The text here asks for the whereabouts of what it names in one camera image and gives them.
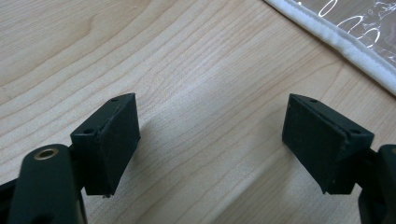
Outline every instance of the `wood grain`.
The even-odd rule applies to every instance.
[[[3,1],[0,176],[135,92],[142,139],[90,223],[359,223],[283,145],[291,92],[396,139],[395,98],[264,2]]]

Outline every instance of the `wooden table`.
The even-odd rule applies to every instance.
[[[0,3],[0,177],[135,92],[142,139],[90,223],[359,223],[281,141],[291,92],[396,142],[395,97],[259,0]]]

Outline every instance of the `mounting hole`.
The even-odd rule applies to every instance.
[[[84,130],[84,133],[93,133],[95,129],[86,129]]]
[[[50,224],[52,220],[53,220],[53,215],[40,214],[32,220],[31,224]]]
[[[361,131],[356,130],[356,129],[349,129],[350,132],[355,133],[355,134],[360,134]]]
[[[35,160],[37,161],[44,161],[50,159],[56,154],[58,154],[59,150],[57,148],[46,148],[43,149],[35,154]]]

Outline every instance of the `black 3d printed part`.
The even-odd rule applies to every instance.
[[[323,192],[349,194],[356,155],[374,135],[317,100],[291,94],[282,139]]]
[[[71,138],[87,194],[114,194],[140,139],[134,94],[107,101]]]

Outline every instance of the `white fabric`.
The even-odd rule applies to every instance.
[[[340,51],[344,57],[396,95],[396,68],[370,49],[367,49],[355,37],[293,1],[264,1]]]

